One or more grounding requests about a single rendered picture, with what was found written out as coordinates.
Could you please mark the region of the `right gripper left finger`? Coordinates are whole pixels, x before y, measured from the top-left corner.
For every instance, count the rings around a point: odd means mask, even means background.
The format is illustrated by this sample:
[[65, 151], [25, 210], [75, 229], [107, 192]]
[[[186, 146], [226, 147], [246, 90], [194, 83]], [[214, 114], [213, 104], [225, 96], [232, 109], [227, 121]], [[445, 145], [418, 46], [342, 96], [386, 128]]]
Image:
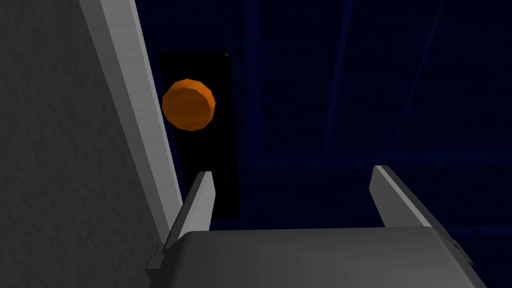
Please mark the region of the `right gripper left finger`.
[[170, 230], [165, 249], [169, 249], [188, 232], [210, 230], [215, 197], [212, 172], [198, 172]]

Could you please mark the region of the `orange round door knob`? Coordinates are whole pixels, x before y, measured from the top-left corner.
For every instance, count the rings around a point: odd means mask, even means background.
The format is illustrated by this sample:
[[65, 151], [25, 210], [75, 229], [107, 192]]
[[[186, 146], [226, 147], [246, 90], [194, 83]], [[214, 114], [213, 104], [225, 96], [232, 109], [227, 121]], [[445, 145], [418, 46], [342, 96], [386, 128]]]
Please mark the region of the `orange round door knob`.
[[183, 79], [174, 82], [162, 97], [162, 111], [167, 121], [185, 131], [205, 128], [213, 119], [216, 101], [202, 82]]

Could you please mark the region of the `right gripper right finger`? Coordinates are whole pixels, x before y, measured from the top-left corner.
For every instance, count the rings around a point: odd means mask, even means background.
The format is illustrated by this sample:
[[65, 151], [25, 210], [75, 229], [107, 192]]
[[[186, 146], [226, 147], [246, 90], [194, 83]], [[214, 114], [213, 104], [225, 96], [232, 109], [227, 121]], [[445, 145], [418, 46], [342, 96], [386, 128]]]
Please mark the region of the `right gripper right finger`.
[[432, 227], [428, 210], [387, 165], [372, 169], [369, 192], [385, 227]]

